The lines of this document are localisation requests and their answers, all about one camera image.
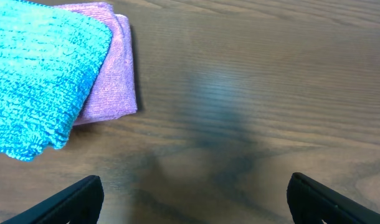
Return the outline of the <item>blue microfiber cloth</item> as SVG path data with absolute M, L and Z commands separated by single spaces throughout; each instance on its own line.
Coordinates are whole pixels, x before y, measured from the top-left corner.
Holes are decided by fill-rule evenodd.
M 111 39 L 91 17 L 0 1 L 0 154 L 31 161 L 65 146 Z

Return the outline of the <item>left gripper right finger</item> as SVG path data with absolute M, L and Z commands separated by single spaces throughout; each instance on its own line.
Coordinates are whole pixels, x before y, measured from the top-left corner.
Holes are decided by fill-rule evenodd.
M 295 224 L 380 224 L 380 214 L 300 172 L 288 183 L 287 203 Z

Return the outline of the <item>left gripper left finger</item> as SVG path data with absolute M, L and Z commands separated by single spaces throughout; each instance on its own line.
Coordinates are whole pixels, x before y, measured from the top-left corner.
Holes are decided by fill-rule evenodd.
M 100 177 L 89 175 L 1 224 L 96 224 L 103 199 Z

